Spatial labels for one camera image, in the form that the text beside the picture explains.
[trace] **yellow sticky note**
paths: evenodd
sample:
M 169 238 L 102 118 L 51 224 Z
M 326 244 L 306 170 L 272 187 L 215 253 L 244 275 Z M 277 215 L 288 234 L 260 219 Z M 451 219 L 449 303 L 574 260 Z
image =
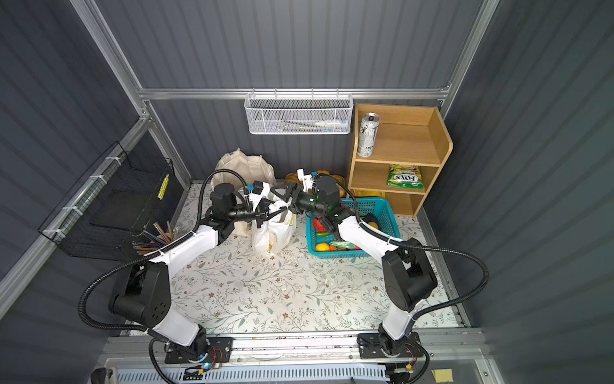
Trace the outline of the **yellow sticky note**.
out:
M 433 369 L 431 372 L 433 372 L 435 383 L 451 383 L 454 381 L 451 369 Z

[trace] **black mesh basket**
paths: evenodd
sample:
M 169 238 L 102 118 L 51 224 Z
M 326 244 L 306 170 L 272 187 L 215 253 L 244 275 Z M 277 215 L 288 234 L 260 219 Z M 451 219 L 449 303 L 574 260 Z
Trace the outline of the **black mesh basket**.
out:
M 169 159 L 123 152 L 71 206 L 39 232 L 74 257 L 127 261 L 139 257 L 133 242 L 155 244 L 154 223 L 166 231 L 183 188 Z

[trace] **table surface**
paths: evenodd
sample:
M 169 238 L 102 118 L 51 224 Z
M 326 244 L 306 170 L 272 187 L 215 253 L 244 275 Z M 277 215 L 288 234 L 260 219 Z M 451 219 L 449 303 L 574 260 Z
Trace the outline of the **table surface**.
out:
M 176 224 L 179 235 L 194 226 L 200 187 L 192 184 L 188 192 Z M 203 212 L 210 205 L 208 195 Z M 417 220 L 396 219 L 402 238 L 426 243 Z M 376 329 L 391 304 L 381 265 L 371 257 L 318 259 L 307 249 L 305 215 L 297 222 L 280 253 L 254 252 L 251 237 L 230 235 L 198 256 L 173 277 L 173 305 L 210 333 Z M 430 305 L 447 300 L 440 282 L 427 299 Z M 422 316 L 415 325 L 458 326 L 449 307 Z

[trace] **yellow label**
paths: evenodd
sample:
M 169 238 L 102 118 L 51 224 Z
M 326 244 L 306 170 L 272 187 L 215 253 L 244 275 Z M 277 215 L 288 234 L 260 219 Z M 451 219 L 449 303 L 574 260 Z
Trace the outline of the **yellow label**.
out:
M 164 197 L 164 192 L 166 192 L 167 185 L 168 185 L 168 173 L 166 174 L 164 181 L 162 181 L 162 185 L 160 186 L 160 190 L 158 191 L 158 198 L 160 200 L 162 200 L 162 198 Z

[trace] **teal plastic basket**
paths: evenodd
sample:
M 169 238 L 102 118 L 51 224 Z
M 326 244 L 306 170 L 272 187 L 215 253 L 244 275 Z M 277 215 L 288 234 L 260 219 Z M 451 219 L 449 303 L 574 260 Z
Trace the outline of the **teal plastic basket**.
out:
M 360 213 L 373 213 L 379 221 L 379 229 L 390 236 L 400 237 L 397 221 L 394 219 L 394 213 L 390 204 L 382 197 L 360 197 L 356 199 L 358 202 L 358 210 Z M 350 208 L 354 207 L 354 202 L 351 198 L 342 198 L 341 202 L 347 204 Z M 365 257 L 369 256 L 365 251 L 337 251 L 337 252 L 316 252 L 316 245 L 320 243 L 330 243 L 335 241 L 334 236 L 317 237 L 316 229 L 313 226 L 311 217 L 307 216 L 307 248 L 309 253 L 317 256 L 320 259 L 341 259 L 343 257 Z

